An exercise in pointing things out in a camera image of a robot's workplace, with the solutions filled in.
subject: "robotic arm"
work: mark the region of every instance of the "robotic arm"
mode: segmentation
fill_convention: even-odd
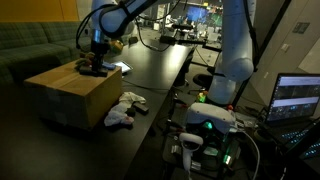
[[[115,0],[93,0],[92,10],[107,7],[97,11],[92,16],[93,36],[91,51],[96,54],[92,65],[92,71],[99,71],[103,55],[106,53],[104,40],[118,38],[123,34],[129,34],[133,30],[132,20],[151,5],[168,3],[170,0],[125,0],[119,4]],[[250,20],[253,22],[256,8],[256,0],[248,1]],[[216,63],[216,72],[223,76],[214,76],[208,99],[217,104],[228,104],[236,83],[248,79],[253,73],[252,40],[246,19],[244,0],[223,1],[223,29],[222,49],[223,53]]]

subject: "black pole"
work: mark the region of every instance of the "black pole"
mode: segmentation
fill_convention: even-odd
[[[289,5],[291,3],[291,0],[285,0],[280,8],[280,11],[278,13],[278,15],[276,16],[276,19],[274,20],[274,22],[272,23],[271,27],[270,27],[270,30],[268,32],[268,34],[266,35],[266,38],[264,39],[261,47],[260,47],[260,50],[259,50],[259,53],[255,55],[255,58],[254,58],[254,69],[255,69],[255,72],[257,71],[257,66],[259,64],[259,61],[260,61],[260,58],[262,56],[262,54],[264,53],[264,51],[266,50],[274,32],[276,31],[284,13],[286,12],[286,10],[288,9]],[[238,101],[240,99],[240,97],[242,96],[242,93],[244,91],[244,89],[246,88],[246,86],[248,85],[249,83],[249,80],[250,78],[248,78],[247,80],[243,81],[235,98],[233,99],[232,101],[232,106],[233,107],[236,107],[236,105],[238,104]]]

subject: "green light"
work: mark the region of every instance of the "green light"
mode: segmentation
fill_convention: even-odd
[[[207,129],[209,129],[209,130],[211,130],[212,129],[212,124],[210,123],[210,122],[206,122],[206,123],[204,123],[204,125],[203,125],[205,128],[207,128]]]

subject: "wall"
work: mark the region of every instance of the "wall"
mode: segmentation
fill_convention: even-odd
[[[268,104],[270,101],[279,72],[303,72],[299,65],[320,37],[318,7],[320,7],[319,0],[292,0],[289,5],[261,57],[258,72],[254,73],[250,79],[264,103]],[[297,22],[310,22],[304,34],[292,32]],[[281,50],[283,44],[289,45],[287,51]]]
[[[75,0],[1,1],[0,22],[77,21]]]

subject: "laptop screen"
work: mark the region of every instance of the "laptop screen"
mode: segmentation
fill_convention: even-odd
[[[310,117],[320,98],[320,74],[278,74],[266,122]]]

